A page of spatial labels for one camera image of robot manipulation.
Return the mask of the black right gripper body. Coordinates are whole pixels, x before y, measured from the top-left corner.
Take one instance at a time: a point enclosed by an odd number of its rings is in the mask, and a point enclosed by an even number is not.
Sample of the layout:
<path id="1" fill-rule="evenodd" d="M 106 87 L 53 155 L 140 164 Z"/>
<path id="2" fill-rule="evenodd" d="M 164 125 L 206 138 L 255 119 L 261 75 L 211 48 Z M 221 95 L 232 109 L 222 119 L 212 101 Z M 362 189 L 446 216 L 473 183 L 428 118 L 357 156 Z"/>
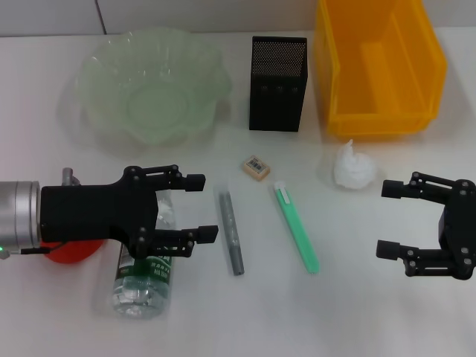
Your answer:
<path id="1" fill-rule="evenodd" d="M 475 183 L 457 180 L 440 217 L 440 247 L 451 254 L 449 269 L 458 280 L 468 280 L 475 269 Z"/>

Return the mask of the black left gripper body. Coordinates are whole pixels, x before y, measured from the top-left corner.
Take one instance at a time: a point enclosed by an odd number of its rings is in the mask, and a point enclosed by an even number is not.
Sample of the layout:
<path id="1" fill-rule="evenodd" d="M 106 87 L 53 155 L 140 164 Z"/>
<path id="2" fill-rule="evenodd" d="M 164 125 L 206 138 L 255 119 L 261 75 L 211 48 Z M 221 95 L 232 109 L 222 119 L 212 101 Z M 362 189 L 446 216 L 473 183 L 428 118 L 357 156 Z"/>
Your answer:
<path id="1" fill-rule="evenodd" d="M 127 167 L 113 184 L 44 186 L 41 189 L 41 240 L 77 242 L 113 239 L 133 257 L 146 257 L 158 215 L 157 167 Z"/>

